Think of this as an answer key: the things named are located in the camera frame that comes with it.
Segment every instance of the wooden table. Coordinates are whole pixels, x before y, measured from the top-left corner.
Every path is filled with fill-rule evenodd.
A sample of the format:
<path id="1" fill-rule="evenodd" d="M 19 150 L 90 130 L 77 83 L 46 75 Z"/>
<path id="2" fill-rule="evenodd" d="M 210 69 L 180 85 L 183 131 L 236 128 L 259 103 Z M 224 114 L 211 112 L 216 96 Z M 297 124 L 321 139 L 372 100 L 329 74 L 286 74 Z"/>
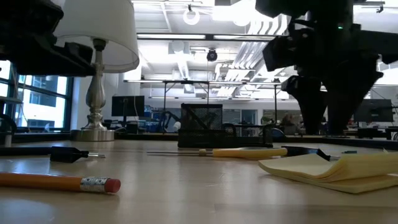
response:
<path id="1" fill-rule="evenodd" d="M 147 156 L 176 142 L 53 142 L 106 159 L 50 163 L 48 157 L 0 158 L 0 170 L 119 178 L 117 195 L 0 188 L 0 223 L 397 223 L 398 187 L 360 195 L 266 174 L 256 161 Z M 339 155 L 352 147 L 301 144 Z M 359 152 L 378 150 L 355 148 Z"/>

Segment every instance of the black mesh organizer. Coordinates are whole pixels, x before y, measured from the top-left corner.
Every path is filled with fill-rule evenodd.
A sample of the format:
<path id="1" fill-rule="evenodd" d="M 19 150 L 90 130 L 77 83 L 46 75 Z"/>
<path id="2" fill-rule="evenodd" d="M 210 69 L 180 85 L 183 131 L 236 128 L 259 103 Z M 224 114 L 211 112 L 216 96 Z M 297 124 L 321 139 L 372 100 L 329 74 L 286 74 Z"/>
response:
<path id="1" fill-rule="evenodd" d="M 183 103 L 178 147 L 272 147 L 271 128 L 264 127 L 223 124 L 223 105 Z"/>

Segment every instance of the pink eraser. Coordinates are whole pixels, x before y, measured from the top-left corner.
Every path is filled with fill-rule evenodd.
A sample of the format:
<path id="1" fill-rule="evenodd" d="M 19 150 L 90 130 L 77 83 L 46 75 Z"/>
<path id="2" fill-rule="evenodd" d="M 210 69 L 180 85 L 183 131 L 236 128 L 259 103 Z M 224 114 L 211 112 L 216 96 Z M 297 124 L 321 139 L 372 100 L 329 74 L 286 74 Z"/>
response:
<path id="1" fill-rule="evenodd" d="M 106 193 L 116 193 L 120 190 L 121 182 L 118 179 L 108 179 L 105 182 L 105 192 Z"/>

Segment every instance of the pencil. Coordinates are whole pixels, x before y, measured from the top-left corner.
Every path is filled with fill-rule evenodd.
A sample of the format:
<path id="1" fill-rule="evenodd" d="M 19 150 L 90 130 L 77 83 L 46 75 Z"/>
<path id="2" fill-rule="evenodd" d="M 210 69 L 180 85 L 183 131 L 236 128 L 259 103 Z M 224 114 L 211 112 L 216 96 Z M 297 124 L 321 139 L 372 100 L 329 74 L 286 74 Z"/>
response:
<path id="1" fill-rule="evenodd" d="M 0 187 L 116 193 L 120 186 L 120 180 L 108 177 L 67 177 L 0 172 Z"/>

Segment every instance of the silver lamp stand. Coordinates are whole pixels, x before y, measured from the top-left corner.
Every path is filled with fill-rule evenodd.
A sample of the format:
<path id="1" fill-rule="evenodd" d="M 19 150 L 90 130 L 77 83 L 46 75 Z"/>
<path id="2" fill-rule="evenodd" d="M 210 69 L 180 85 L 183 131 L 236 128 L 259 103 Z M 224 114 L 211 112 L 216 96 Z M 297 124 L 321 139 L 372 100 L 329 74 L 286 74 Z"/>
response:
<path id="1" fill-rule="evenodd" d="M 93 39 L 95 52 L 96 73 L 91 79 L 86 95 L 86 104 L 90 108 L 90 114 L 87 115 L 88 124 L 81 130 L 71 130 L 72 141 L 113 141 L 114 131 L 107 130 L 102 125 L 101 110 L 105 106 L 105 91 L 102 84 L 103 59 L 102 51 L 105 49 L 106 41 Z"/>

